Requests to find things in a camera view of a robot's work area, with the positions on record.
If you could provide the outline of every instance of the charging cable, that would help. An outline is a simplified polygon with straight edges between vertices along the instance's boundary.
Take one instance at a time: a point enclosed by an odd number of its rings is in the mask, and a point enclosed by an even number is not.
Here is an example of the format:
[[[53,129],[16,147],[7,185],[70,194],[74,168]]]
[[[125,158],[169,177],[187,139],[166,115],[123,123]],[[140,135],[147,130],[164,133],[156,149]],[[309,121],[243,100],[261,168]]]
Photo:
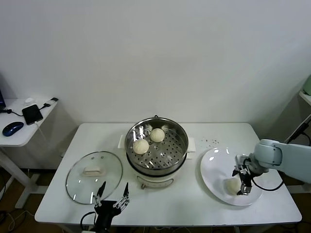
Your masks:
[[[16,212],[16,211],[19,211],[19,210],[23,210],[23,212],[20,215],[18,215],[17,217],[14,218],[12,216],[13,212]],[[29,214],[30,216],[34,217],[34,215],[32,213],[30,213],[28,210],[25,210],[25,209],[14,209],[11,212],[0,211],[0,225],[2,225],[6,221],[7,217],[10,217],[11,218],[11,223],[9,224],[9,228],[8,228],[7,232],[8,233],[12,233],[15,230],[17,230],[24,223],[27,214]],[[16,225],[16,220],[19,219],[22,215],[24,215],[23,220],[18,225]]]
[[[55,104],[57,101],[58,101],[58,98],[55,98],[55,97],[50,99],[49,101],[47,101],[46,103],[43,104],[43,106],[40,108],[40,110],[47,108],[47,107],[50,107],[51,105]]]
[[[7,114],[11,114],[11,113],[13,113],[13,114],[15,114],[15,115],[17,115],[17,116],[19,116],[19,117],[24,116],[24,115],[20,115],[20,114],[18,114],[18,113],[13,112],[13,111],[12,111],[12,109],[4,109],[4,110],[0,110],[0,113],[7,113]]]
[[[40,131],[40,133],[41,133],[41,135],[42,135],[42,137],[43,137],[45,143],[48,144],[48,141],[47,141],[46,137],[44,136],[44,133],[43,133],[42,130],[40,129],[40,126],[39,126],[38,122],[35,121],[35,124],[36,124],[36,126],[38,127],[38,130]]]

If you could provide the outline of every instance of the white plate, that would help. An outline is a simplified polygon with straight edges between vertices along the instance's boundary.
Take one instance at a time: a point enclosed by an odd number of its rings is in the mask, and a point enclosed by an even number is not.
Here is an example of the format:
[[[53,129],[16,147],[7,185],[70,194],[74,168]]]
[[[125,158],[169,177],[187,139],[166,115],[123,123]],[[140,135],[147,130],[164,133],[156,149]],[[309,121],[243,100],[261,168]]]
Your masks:
[[[201,160],[201,175],[206,186],[220,200],[231,205],[251,205],[261,197],[261,189],[253,185],[248,196],[233,196],[225,186],[225,180],[232,178],[236,155],[229,148],[209,150]],[[257,177],[256,181],[261,184],[261,177]]]

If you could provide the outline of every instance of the computer mouse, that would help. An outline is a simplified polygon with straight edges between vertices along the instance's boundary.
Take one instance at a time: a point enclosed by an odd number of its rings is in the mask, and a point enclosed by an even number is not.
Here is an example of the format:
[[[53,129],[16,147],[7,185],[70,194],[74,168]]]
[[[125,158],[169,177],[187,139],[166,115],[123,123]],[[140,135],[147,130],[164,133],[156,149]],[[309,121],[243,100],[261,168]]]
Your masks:
[[[4,127],[4,129],[2,130],[2,134],[7,137],[12,136],[21,128],[23,128],[23,126],[24,126],[23,122],[20,121],[12,122],[11,124],[8,124],[7,126]]]

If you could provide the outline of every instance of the smartphone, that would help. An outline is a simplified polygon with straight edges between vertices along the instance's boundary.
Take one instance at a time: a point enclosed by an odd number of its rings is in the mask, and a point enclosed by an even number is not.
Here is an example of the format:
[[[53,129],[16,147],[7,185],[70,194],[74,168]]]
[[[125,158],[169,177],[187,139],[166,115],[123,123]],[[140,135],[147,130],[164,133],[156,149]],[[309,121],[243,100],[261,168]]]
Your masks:
[[[42,116],[42,114],[38,108],[38,105],[36,105],[36,104],[31,105],[27,108],[24,108],[21,111],[24,115],[24,118],[25,118],[27,125],[34,124],[36,121],[40,121],[43,119],[43,116]]]

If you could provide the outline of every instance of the power cord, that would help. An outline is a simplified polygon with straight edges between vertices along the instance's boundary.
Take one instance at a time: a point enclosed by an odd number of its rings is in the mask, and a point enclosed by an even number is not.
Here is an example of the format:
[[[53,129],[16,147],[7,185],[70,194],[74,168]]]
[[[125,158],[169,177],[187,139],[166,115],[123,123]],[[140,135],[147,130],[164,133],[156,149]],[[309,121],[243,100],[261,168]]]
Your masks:
[[[23,210],[23,212],[14,218],[12,216],[13,212],[19,211],[19,210]],[[11,212],[0,211],[0,225],[2,225],[5,222],[5,220],[7,219],[7,217],[9,216],[12,221],[9,225],[7,233],[12,233],[12,232],[16,231],[24,223],[24,221],[26,220],[27,214],[34,217],[34,215],[32,213],[30,213],[28,210],[25,210],[25,209],[14,209]],[[17,219],[19,219],[22,215],[24,215],[23,220],[18,225],[16,225]]]
[[[16,113],[16,112],[13,112],[13,111],[12,111],[12,109],[4,109],[4,110],[0,110],[0,113],[7,113],[7,114],[11,114],[11,113],[13,113],[13,114],[15,114],[15,115],[17,115],[17,116],[19,116],[19,117],[24,116],[24,115],[20,115],[20,114],[18,114],[18,113]]]
[[[311,146],[311,139],[310,139],[310,137],[305,132],[302,132],[301,134],[307,137],[307,139],[309,141],[309,146]]]
[[[250,160],[250,158],[244,159],[243,165],[245,165],[245,162],[246,162],[246,161],[249,161],[249,162],[250,162],[251,160]],[[260,189],[262,189],[262,190],[264,190],[264,191],[268,191],[268,192],[276,191],[276,190],[278,190],[279,188],[281,188],[281,186],[284,184],[284,181],[282,181],[278,187],[272,188],[272,189],[268,189],[268,188],[263,188],[263,187],[259,186],[259,185],[254,181],[254,178],[252,178],[252,182],[253,182],[254,185],[257,186],[258,188],[260,188]]]
[[[95,211],[88,212],[88,213],[86,213],[85,215],[83,215],[83,217],[82,217],[81,220],[80,220],[80,228],[81,228],[82,231],[84,231],[84,228],[83,228],[83,219],[84,219],[86,216],[91,215],[91,214],[95,214],[95,216],[94,216],[94,225],[95,225],[96,212],[95,212]]]
[[[252,182],[253,182],[254,185],[257,186],[258,188],[260,188],[260,189],[262,189],[262,190],[264,190],[264,191],[269,191],[269,192],[273,192],[273,191],[278,190],[278,189],[281,188],[281,186],[284,184],[284,181],[282,181],[278,187],[272,188],[272,189],[267,189],[267,188],[263,188],[263,187],[259,186],[259,185],[254,181],[254,178],[252,178]]]
[[[43,106],[39,110],[50,107],[51,105],[55,104],[57,101],[58,101],[58,98],[54,97],[50,99],[49,101],[47,101],[46,103],[44,103]]]
[[[310,121],[311,114],[306,119],[304,119],[300,125],[298,125],[294,132],[288,138],[286,138],[284,143],[289,144],[291,141],[295,140],[299,135],[301,135],[309,127]]]
[[[44,133],[43,133],[42,130],[40,129],[40,126],[39,126],[38,122],[35,121],[35,124],[36,124],[36,126],[38,127],[38,130],[39,130],[39,132],[41,133],[41,135],[42,135],[42,137],[43,137],[45,143],[48,144],[48,141],[47,141],[46,137],[44,136]]]

